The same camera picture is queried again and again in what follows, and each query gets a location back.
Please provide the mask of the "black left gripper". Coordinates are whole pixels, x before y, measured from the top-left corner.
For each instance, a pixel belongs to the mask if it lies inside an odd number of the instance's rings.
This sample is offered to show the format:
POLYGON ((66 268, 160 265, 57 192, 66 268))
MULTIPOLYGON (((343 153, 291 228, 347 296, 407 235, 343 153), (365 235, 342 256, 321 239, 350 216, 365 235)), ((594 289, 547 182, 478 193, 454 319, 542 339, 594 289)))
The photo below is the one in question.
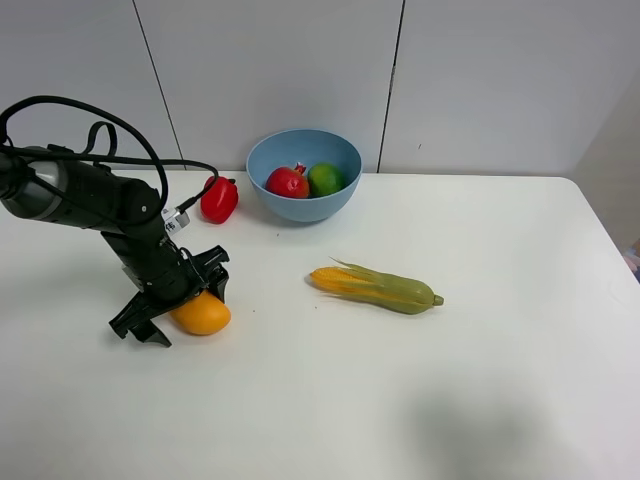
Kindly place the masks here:
POLYGON ((102 237, 138 285, 138 292, 109 322, 118 337, 124 339, 132 333, 141 343, 170 347, 171 341, 154 324, 155 318, 202 291, 225 303, 229 274, 224 264, 229 255, 222 247, 194 255, 166 235, 136 239, 104 232, 102 237))

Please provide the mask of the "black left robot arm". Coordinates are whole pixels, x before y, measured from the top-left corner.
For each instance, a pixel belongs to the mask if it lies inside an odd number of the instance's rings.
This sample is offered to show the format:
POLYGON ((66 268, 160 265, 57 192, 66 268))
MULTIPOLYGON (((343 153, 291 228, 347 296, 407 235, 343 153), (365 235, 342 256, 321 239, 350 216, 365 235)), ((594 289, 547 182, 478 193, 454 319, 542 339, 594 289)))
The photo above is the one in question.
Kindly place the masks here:
POLYGON ((1 202, 18 218, 100 232, 138 287, 110 322, 119 337, 169 346, 153 322, 165 313, 193 335, 229 323, 228 253, 215 246, 194 255, 178 247, 162 216, 165 201, 146 182, 42 148, 4 147, 1 202))

